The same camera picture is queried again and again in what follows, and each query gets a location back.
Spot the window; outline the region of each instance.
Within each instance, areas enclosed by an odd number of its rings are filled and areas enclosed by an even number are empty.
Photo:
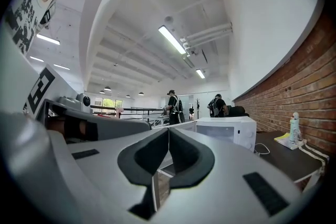
[[[94,101],[94,105],[104,106],[106,108],[116,108],[116,109],[118,109],[118,108],[122,108],[122,100],[114,100],[114,99],[96,97],[96,100]],[[93,112],[96,112],[96,113],[114,113],[115,110],[93,109]]]

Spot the microwave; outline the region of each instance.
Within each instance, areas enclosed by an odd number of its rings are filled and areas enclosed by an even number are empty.
[[[192,122],[166,127],[201,133],[222,141],[240,145],[252,152],[256,144],[257,123],[248,116],[201,118]]]

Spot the white ceiling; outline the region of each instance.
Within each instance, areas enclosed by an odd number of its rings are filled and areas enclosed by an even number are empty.
[[[61,46],[35,39],[29,51],[29,56],[70,68],[70,71],[62,70],[63,76],[76,90],[83,88],[78,33],[84,2],[58,0],[51,28],[42,34],[59,39]],[[167,16],[173,17],[171,24],[165,23]],[[113,91],[134,95],[167,78],[190,79],[197,76],[195,70],[198,68],[206,77],[224,76],[228,65],[228,37],[196,47],[195,54],[189,57],[195,68],[190,68],[158,28],[166,25],[179,40],[225,23],[228,18],[223,0],[123,0],[105,25],[103,37],[97,44],[87,90],[97,93],[110,86]],[[30,61],[39,66],[39,62]]]

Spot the brick wall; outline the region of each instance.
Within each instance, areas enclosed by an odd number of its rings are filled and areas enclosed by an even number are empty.
[[[325,10],[290,60],[235,105],[245,108],[259,131],[289,132],[297,111],[304,138],[336,153],[336,25]]]

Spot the black shirt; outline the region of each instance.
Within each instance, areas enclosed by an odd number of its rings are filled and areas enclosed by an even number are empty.
[[[168,102],[168,105],[171,105],[171,106],[172,106],[172,108],[169,110],[169,115],[172,113],[173,108],[176,106],[176,103],[177,103],[176,98],[175,98],[174,96],[171,96],[171,97],[169,98],[169,102]]]
[[[209,106],[211,106],[211,111],[212,111],[212,113],[214,113],[214,111],[213,111],[213,109],[212,109],[212,107],[213,107],[213,102],[216,102],[216,106],[217,106],[217,108],[218,108],[218,110],[219,110],[219,114],[218,114],[218,117],[219,118],[224,118],[224,108],[223,108],[223,106],[225,106],[226,105],[226,103],[224,102],[224,100],[223,99],[215,99],[215,100],[211,100],[211,102],[208,104]]]

